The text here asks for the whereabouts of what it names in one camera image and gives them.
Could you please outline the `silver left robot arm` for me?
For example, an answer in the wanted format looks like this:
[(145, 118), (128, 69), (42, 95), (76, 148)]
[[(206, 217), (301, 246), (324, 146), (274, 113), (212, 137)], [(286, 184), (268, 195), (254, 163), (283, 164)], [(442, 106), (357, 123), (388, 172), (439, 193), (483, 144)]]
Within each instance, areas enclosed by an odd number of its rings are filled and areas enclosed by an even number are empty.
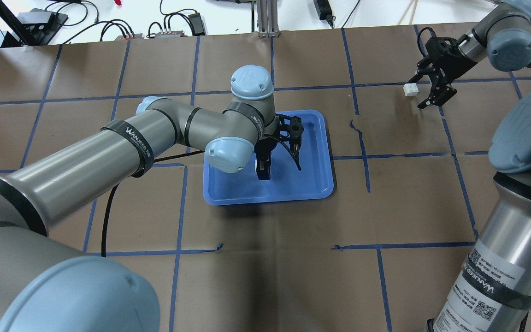
[(0, 332), (158, 332), (160, 304), (150, 283), (121, 263), (52, 240), (50, 230), (127, 178), (141, 178), (180, 144), (225, 173), (257, 156), (268, 179), (281, 144), (299, 164), (303, 126), (276, 113), (268, 70), (245, 65), (230, 78), (221, 112), (149, 96), (135, 116), (8, 176), (0, 177)]

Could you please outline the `white block near right arm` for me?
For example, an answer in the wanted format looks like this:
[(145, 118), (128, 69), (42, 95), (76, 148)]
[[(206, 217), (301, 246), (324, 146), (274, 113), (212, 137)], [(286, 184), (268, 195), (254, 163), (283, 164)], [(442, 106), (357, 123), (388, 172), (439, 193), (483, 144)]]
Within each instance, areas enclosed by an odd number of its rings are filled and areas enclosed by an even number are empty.
[(413, 97), (419, 95), (419, 86), (416, 83), (407, 83), (403, 85), (405, 97)]

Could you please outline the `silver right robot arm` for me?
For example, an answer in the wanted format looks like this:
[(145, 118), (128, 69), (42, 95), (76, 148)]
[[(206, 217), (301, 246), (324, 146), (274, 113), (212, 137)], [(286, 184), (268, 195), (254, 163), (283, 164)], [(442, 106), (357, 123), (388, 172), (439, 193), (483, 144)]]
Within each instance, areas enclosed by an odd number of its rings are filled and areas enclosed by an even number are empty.
[[(464, 35), (432, 32), (419, 50), (409, 82), (431, 82), (420, 109), (442, 107), (456, 93), (452, 82), (485, 58), (500, 71), (531, 69), (531, 0), (498, 0)], [(531, 93), (502, 120), (488, 156), (499, 199), (426, 332), (522, 331), (531, 311)]]

